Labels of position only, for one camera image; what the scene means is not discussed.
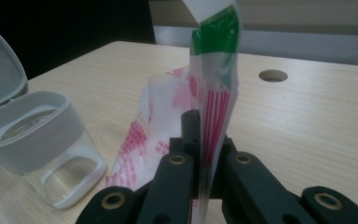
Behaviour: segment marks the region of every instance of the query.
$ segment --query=hole in table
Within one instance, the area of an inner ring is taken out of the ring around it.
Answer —
[[[282,82],[288,78],[287,74],[280,70],[265,70],[258,76],[267,82]]]

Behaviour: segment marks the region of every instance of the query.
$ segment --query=dark wall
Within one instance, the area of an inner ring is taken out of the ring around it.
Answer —
[[[112,41],[155,43],[147,0],[0,1],[0,35],[29,79]]]

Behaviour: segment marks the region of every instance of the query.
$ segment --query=wooden table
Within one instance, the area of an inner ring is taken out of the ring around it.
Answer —
[[[188,64],[188,49],[115,42],[29,82],[70,96],[109,173],[147,78]],[[288,79],[259,78],[269,69]],[[241,54],[240,95],[227,134],[295,194],[325,186],[358,203],[358,66]],[[0,165],[0,223],[75,223],[99,190],[55,210]],[[207,223],[225,223],[211,202]]]

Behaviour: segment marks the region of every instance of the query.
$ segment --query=white container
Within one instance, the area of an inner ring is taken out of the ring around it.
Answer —
[[[21,63],[0,36],[0,162],[62,209],[102,177],[105,164],[70,99],[27,92]]]

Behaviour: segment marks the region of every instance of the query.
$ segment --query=clear plastic cup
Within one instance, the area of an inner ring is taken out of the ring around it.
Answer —
[[[59,209],[76,203],[105,170],[70,99],[54,91],[0,106],[0,162]]]

